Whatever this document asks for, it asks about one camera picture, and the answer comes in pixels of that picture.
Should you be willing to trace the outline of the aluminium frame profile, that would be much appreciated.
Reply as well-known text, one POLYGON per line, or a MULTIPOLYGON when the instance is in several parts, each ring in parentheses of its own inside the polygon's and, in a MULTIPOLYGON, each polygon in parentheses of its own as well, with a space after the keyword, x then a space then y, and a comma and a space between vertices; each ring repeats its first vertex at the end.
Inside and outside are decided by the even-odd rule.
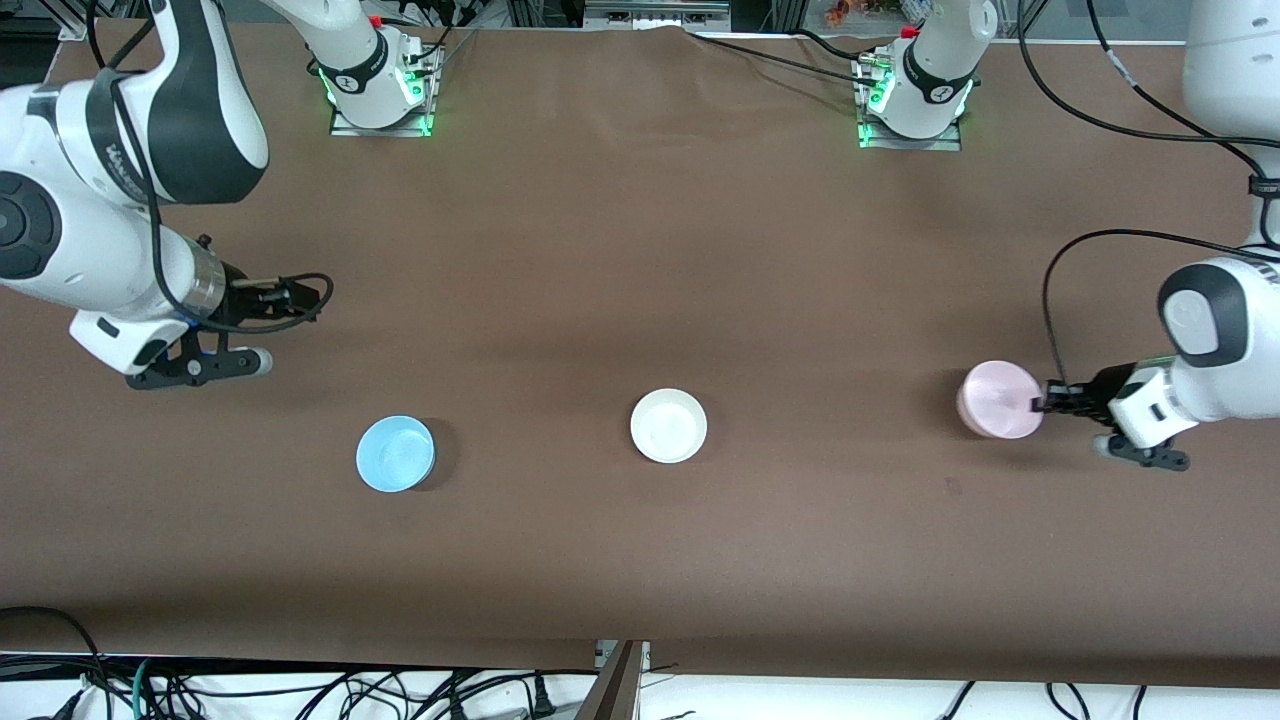
POLYGON ((41 0, 59 26, 60 41, 84 41, 86 20, 96 14, 97 0, 41 0))

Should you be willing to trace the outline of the brown table cover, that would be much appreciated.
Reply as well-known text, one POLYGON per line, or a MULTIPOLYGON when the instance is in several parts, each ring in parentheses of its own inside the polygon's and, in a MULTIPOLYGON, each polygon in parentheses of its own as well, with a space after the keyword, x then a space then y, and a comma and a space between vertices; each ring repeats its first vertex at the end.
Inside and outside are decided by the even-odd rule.
POLYGON ((328 132, 289 27, 236 24, 270 141, 233 206, 166 208, 255 275, 325 272, 269 375, 138 392, 0 290, 0 607, 113 653, 1280 687, 1280 421, 970 433, 954 396, 1053 373, 1041 278, 1103 228, 1226 245, 1245 168, 1047 101, 992 47, 960 152, 863 149, 835 79, 678 29, 479 32, 436 133, 328 132), (705 409, 685 462, 635 404, 705 409), (394 415, 399 493, 355 465, 394 415))

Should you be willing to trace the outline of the pink bowl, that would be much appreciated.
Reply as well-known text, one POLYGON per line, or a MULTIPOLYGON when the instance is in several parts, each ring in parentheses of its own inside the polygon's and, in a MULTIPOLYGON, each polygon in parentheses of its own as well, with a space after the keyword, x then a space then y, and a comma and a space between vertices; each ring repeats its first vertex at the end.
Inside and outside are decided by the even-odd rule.
POLYGON ((974 365, 956 392, 964 425, 991 439, 1023 439, 1041 428, 1041 383, 1023 366, 1004 360, 974 365))

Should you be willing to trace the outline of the white bowl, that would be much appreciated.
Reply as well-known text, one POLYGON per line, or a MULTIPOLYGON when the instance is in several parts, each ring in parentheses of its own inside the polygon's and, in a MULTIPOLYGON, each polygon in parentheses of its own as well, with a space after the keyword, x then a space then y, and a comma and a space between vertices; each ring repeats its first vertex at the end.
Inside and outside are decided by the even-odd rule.
POLYGON ((644 395, 630 416, 634 447, 653 462, 677 464, 695 456, 707 439, 705 409, 689 392, 676 388, 644 395))

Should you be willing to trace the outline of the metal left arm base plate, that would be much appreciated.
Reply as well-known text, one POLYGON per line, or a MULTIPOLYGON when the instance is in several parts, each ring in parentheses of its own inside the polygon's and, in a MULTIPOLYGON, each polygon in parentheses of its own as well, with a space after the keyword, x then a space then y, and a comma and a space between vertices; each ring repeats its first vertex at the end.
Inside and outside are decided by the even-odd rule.
POLYGON ((887 126, 884 118, 876 113, 899 85, 890 69, 890 60, 876 59, 872 54, 863 53, 850 61, 850 69, 856 78, 873 81, 873 86, 859 85, 854 95, 858 140, 863 149, 946 152, 957 152, 963 149, 959 118, 965 110, 964 102, 952 111, 943 132, 929 138, 908 137, 887 126))

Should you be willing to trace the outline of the grey metal device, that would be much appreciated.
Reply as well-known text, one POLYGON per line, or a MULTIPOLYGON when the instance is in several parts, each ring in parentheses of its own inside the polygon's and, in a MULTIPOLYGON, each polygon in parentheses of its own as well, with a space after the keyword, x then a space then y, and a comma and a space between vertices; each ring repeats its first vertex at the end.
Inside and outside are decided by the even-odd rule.
POLYGON ((584 0, 585 29, 654 29, 664 26, 695 32, 731 32, 730 0, 584 0))

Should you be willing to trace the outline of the blue bowl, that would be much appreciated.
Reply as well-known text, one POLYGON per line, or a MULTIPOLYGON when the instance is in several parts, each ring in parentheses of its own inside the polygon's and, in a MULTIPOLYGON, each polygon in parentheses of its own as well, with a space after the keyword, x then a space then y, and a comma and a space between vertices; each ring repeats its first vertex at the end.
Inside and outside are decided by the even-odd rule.
POLYGON ((429 427, 413 416, 385 416, 360 438, 355 465, 362 482, 383 493, 420 486, 436 461, 436 443, 429 427))

